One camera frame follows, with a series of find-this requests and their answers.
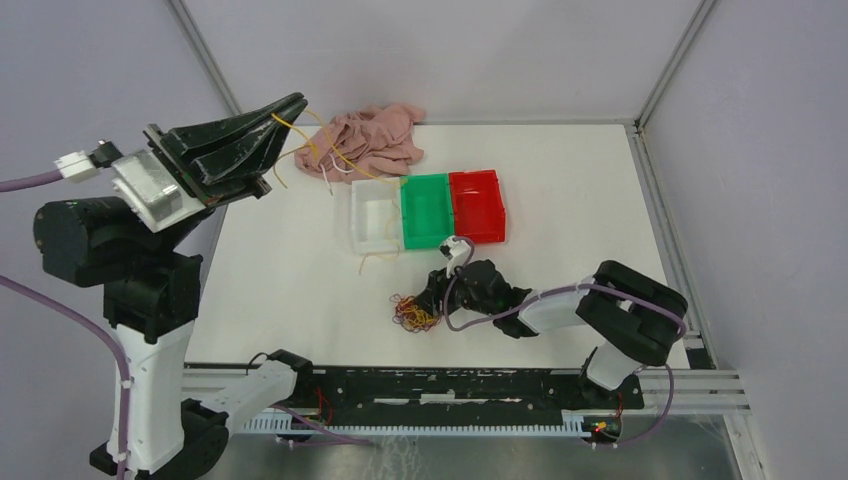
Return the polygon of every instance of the green plastic bin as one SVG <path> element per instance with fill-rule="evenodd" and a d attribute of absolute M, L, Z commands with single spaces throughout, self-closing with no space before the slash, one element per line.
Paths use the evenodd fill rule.
<path fill-rule="evenodd" d="M 407 249 L 437 248 L 454 233 L 446 173 L 404 177 L 400 188 L 403 243 Z"/>

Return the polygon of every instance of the plastic bin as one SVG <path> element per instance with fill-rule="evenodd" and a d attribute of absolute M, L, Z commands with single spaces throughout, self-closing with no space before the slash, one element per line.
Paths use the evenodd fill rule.
<path fill-rule="evenodd" d="M 398 183 L 397 178 L 351 183 L 351 234 L 359 255 L 404 249 Z"/>
<path fill-rule="evenodd" d="M 400 189 L 404 245 L 408 249 L 437 248 L 453 235 L 448 176 L 441 173 L 404 179 Z"/>
<path fill-rule="evenodd" d="M 455 172 L 448 175 L 454 230 L 474 243 L 506 239 L 506 209 L 494 170 Z"/>

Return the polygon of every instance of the white plastic bin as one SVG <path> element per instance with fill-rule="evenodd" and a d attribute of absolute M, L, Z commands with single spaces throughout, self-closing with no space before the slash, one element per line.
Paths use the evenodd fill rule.
<path fill-rule="evenodd" d="M 398 185 L 397 178 L 351 183 L 351 235 L 357 254 L 404 250 Z"/>

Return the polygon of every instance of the yellow string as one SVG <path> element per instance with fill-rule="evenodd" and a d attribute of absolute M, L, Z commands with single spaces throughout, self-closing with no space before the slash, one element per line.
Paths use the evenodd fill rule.
<path fill-rule="evenodd" d="M 299 146 L 299 147 L 297 147 L 293 150 L 289 150 L 288 152 L 277 157 L 278 161 L 274 162 L 274 166 L 271 168 L 271 170 L 274 172 L 274 176 L 277 177 L 277 181 L 280 182 L 280 185 L 282 185 L 284 188 L 288 189 L 289 188 L 288 185 L 286 185 L 286 182 L 283 181 L 283 178 L 280 176 L 279 172 L 277 172 L 277 163 L 279 163 L 279 159 L 285 157 L 286 155 L 294 153 L 294 152 L 300 150 L 303 147 L 309 146 L 309 147 L 312 147 L 312 155 L 314 155 L 315 159 L 317 160 L 318 159 L 318 147 L 316 147 L 315 144 L 312 143 L 312 140 L 305 133 L 303 133 L 303 130 L 301 130 L 301 129 L 295 127 L 294 125 L 292 125 L 291 123 L 283 120 L 276 113 L 271 113 L 271 117 L 273 117 L 274 120 L 276 120 L 276 121 L 282 123 L 283 125 L 289 127 L 291 130 L 294 130 L 295 132 L 299 133 L 300 136 L 303 137 L 306 140 L 306 143 L 304 143 L 303 145 L 301 145 L 301 146 Z"/>
<path fill-rule="evenodd" d="M 333 143 L 333 139 L 332 139 L 332 138 L 330 138 L 330 131 L 329 131 L 329 130 L 327 130 L 327 126 L 326 126 L 326 125 L 324 125 L 324 121 L 323 121 L 323 120 L 321 120 L 321 117 L 319 117 L 317 113 L 313 112 L 312 110 L 310 110 L 310 109 L 308 109 L 308 108 L 304 108 L 304 109 L 303 109 L 303 111 L 304 111 L 305 113 L 308 113 L 309 115 L 312 115 L 313 117 L 315 117 L 315 120 L 318 120 L 318 123 L 319 123 L 319 124 L 321 124 L 321 130 L 324 130 L 324 134 L 327 136 L 327 142 L 329 142 L 329 143 L 330 143 L 330 148 L 332 148 L 332 149 L 333 149 L 333 151 L 334 151 L 334 152 L 336 152 L 336 155 L 338 155 L 338 156 L 339 156 L 339 158 L 341 158 L 342 160 L 344 160 L 344 161 L 345 161 L 345 163 L 347 163 L 348 165 L 350 165 L 350 166 L 351 166 L 351 168 L 353 168 L 353 169 L 354 169 L 354 170 L 356 170 L 357 172 L 359 172 L 359 173 L 361 173 L 361 174 L 365 175 L 365 176 L 366 176 L 366 177 L 368 177 L 368 178 L 373 178 L 374 180 L 379 180 L 379 181 L 381 181 L 381 182 L 383 182 L 383 183 L 391 183 L 391 184 L 394 184 L 394 182 L 392 182 L 391 180 L 387 180 L 387 179 L 385 179 L 385 178 L 378 177 L 378 176 L 376 176 L 376 175 L 374 175 L 374 174 L 372 174 L 372 173 L 370 173 L 370 172 L 366 172 L 364 169 L 360 168 L 358 165 L 356 165 L 355 163 L 353 163 L 353 162 L 351 162 L 350 160 L 348 160 L 348 158 L 347 158 L 347 157 L 345 157 L 345 156 L 344 156 L 344 154 L 343 154 L 342 152 L 340 152 L 338 148 L 336 148 L 336 145 Z"/>
<path fill-rule="evenodd" d="M 395 302 L 395 323 L 400 324 L 408 332 L 419 332 L 421 330 L 429 331 L 439 323 L 439 317 L 432 317 L 430 314 L 415 305 L 415 297 L 401 297 L 398 294 L 392 295 L 391 301 Z"/>
<path fill-rule="evenodd" d="M 272 114 L 271 114 L 271 117 L 273 117 L 273 118 L 274 118 L 274 120 L 276 120 L 276 121 L 278 121 L 278 122 L 282 123 L 283 125 L 285 125 L 285 126 L 289 127 L 290 129 L 294 130 L 295 132 L 299 133 L 299 134 L 300 134 L 300 136 L 301 136 L 301 137 L 303 137 L 303 139 L 304 139 L 304 140 L 306 140 L 306 143 L 307 143 L 307 144 L 309 144 L 309 146 L 310 146 L 310 147 L 312 147 L 312 155 L 314 155 L 314 156 L 315 156 L 315 160 L 318 160 L 318 147 L 316 147 L 316 146 L 315 146 L 315 144 L 314 144 L 314 143 L 312 143 L 312 140 L 309 138 L 309 135 L 307 135 L 307 134 L 303 133 L 303 130 L 301 130 L 301 129 L 299 129 L 299 128 L 295 127 L 295 126 L 294 126 L 294 125 L 292 125 L 291 123 L 289 123 L 289 122 L 287 122 L 287 121 L 283 120 L 283 119 L 282 119 L 282 118 L 280 118 L 280 117 L 279 117 L 276 113 L 272 113 Z M 302 145 L 302 146 L 300 146 L 300 147 L 296 148 L 295 150 L 300 150 L 301 148 L 303 148 L 303 147 L 305 147 L 305 146 L 306 146 L 306 145 Z"/>
<path fill-rule="evenodd" d="M 318 121 L 318 123 L 321 125 L 321 130 L 323 130 L 323 131 L 324 131 L 324 135 L 326 135 L 326 136 L 327 136 L 327 143 L 329 143 L 329 144 L 330 144 L 330 148 L 332 148 L 332 149 L 333 149 L 333 151 L 334 151 L 334 152 L 336 152 L 336 155 L 338 155 L 338 156 L 339 156 L 339 158 L 341 158 L 341 159 L 342 159 L 345 163 L 347 163 L 348 165 L 350 165 L 350 166 L 351 166 L 351 168 L 353 168 L 354 170 L 358 171 L 359 173 L 361 173 L 361 174 L 365 175 L 366 177 L 372 178 L 372 179 L 374 179 L 374 180 L 378 180 L 378 181 L 383 182 L 383 183 L 391 184 L 391 185 L 393 185 L 396 189 L 400 189 L 400 187 L 401 187 L 401 185 L 402 185 L 402 183 L 401 183 L 401 182 L 403 182 L 403 181 L 404 181 L 404 179 L 402 179 L 402 178 L 401 178 L 401 179 L 398 179 L 398 181 L 397 181 L 397 182 L 395 182 L 395 181 L 393 181 L 393 180 L 389 180 L 389 179 L 385 179 L 385 178 L 382 178 L 382 177 L 378 177 L 378 176 L 376 176 L 376 175 L 374 175 L 374 174 L 372 174 L 372 173 L 370 173 L 370 172 L 367 172 L 367 171 L 365 171 L 364 169 L 360 168 L 358 165 L 356 165 L 355 163 L 353 163 L 352 161 L 350 161 L 347 157 L 345 157 L 345 156 L 344 156 L 344 154 L 343 154 L 342 152 L 340 152 L 340 151 L 339 151 L 339 149 L 336 147 L 336 144 L 335 144 L 335 143 L 333 143 L 333 139 L 332 139 L 332 137 L 330 137 L 330 131 L 329 131 L 329 130 L 327 130 L 327 125 L 326 125 L 326 124 L 324 124 L 324 120 L 322 120 L 322 119 L 321 119 L 321 117 L 319 117 L 317 113 L 313 112 L 312 110 L 309 110 L 308 108 L 304 109 L 303 111 L 304 111 L 304 112 L 306 112 L 306 113 L 308 113 L 309 115 L 312 115 L 312 116 L 315 118 L 315 120 L 317 120 L 317 121 Z M 314 143 L 312 142 L 312 140 L 311 140 L 311 139 L 310 139 L 310 138 L 309 138 L 309 137 L 308 137 L 308 136 L 307 136 L 307 135 L 303 132 L 303 130 L 301 130 L 301 129 L 299 129 L 299 128 L 295 127 L 294 125 L 290 124 L 289 122 L 287 122 L 287 121 L 283 120 L 282 118 L 280 118 L 279 116 L 277 116 L 277 114 L 276 114 L 276 113 L 272 113 L 272 114 L 271 114 L 271 116 L 272 116 L 272 117 L 274 117 L 274 120 L 276 120 L 276 121 L 280 122 L 281 124 L 283 124 L 283 125 L 285 125 L 285 126 L 289 127 L 290 129 L 292 129 L 292 130 L 296 131 L 297 133 L 299 133 L 299 134 L 300 134 L 300 136 L 301 136 L 301 137 L 303 137 L 303 138 L 306 140 L 306 143 L 305 143 L 305 144 L 303 144 L 303 145 L 301 145 L 301 146 L 299 146 L 299 147 L 297 147 L 297 148 L 294 148 L 294 149 L 292 149 L 292 150 L 289 150 L 289 151 L 287 151 L 287 152 L 283 153 L 282 155 L 280 155 L 280 156 L 278 157 L 278 159 L 279 159 L 279 158 L 283 158 L 283 157 L 285 157 L 285 156 L 287 156 L 287 155 L 290 155 L 290 154 L 292 154 L 292 153 L 294 153 L 294 152 L 296 152 L 296 151 L 298 151 L 298 150 L 300 150 L 300 149 L 302 149 L 302 148 L 305 148 L 305 147 L 309 146 L 309 147 L 311 147 L 311 148 L 312 148 L 312 154 L 315 156 L 315 159 L 316 159 L 316 160 L 318 160 L 318 147 L 316 147 L 316 146 L 315 146 L 315 144 L 314 144 Z M 281 183 L 284 187 L 288 188 L 288 187 L 286 186 L 286 184 L 283 182 L 283 180 L 280 178 L 279 174 L 277 174 L 277 164 L 276 164 L 276 163 L 274 164 L 274 169 L 273 169 L 273 170 L 274 170 L 274 175 L 277 177 L 277 180 L 278 180 L 278 181 L 279 181 L 279 182 L 280 182 L 280 183 Z M 390 227 L 390 226 L 391 226 L 391 224 L 392 224 L 394 221 L 396 221 L 396 220 L 397 220 L 397 218 L 400 216 L 400 207 L 397 205 L 397 203 L 395 203 L 395 201 L 394 201 L 394 200 L 392 200 L 392 205 L 394 205 L 394 206 L 395 206 L 395 208 L 397 209 L 397 211 L 396 211 L 395 215 L 393 215 L 393 216 L 392 216 L 392 218 L 390 218 L 390 219 L 389 219 L 389 221 L 388 221 L 388 222 L 386 222 L 386 238 L 387 238 L 387 239 L 391 239 L 391 236 L 389 235 L 389 227 Z M 360 275 L 362 275 L 362 267 L 364 267 L 364 266 L 365 266 L 365 260 L 367 260 L 369 256 L 377 256 L 377 257 L 379 257 L 379 258 L 381 258 L 381 259 L 383 259 L 383 260 L 396 260 L 396 259 L 398 258 L 398 256 L 400 256 L 400 242 L 398 242 L 397 240 L 392 240 L 392 242 L 393 242 L 393 243 L 395 243 L 395 244 L 397 245 L 397 253 L 395 253 L 395 256 L 394 256 L 394 257 L 386 258 L 385 256 L 380 255 L 380 254 L 376 254 L 376 253 L 366 253 L 366 254 L 365 254 L 365 256 L 363 256 L 363 257 L 362 257 L 362 261 L 359 263 L 359 274 L 360 274 Z"/>

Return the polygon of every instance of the red wire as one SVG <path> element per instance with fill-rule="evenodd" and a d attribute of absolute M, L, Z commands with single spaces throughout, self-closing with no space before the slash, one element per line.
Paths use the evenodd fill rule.
<path fill-rule="evenodd" d="M 624 396 L 621 395 L 621 392 L 618 392 L 618 410 L 615 411 L 615 418 L 620 418 L 621 413 L 624 411 Z"/>
<path fill-rule="evenodd" d="M 330 401 L 329 401 L 329 400 L 327 400 L 327 397 L 325 397 L 325 396 L 324 396 L 324 394 L 323 394 L 323 393 L 321 393 L 321 389 L 320 389 L 320 388 L 317 388 L 317 389 L 316 389 L 316 392 L 318 393 L 318 415 L 319 415 L 319 416 L 321 415 L 321 412 L 322 412 L 322 408 L 321 408 L 321 407 L 322 407 L 322 405 L 323 405 L 324 403 L 326 403 L 326 404 L 327 404 L 327 410 L 329 410 L 329 413 L 327 414 L 327 423 L 326 423 L 326 425 L 329 425 L 329 424 L 330 424 L 330 422 L 332 422 L 332 421 L 333 421 L 333 407 L 332 407 L 332 405 L 330 405 Z"/>

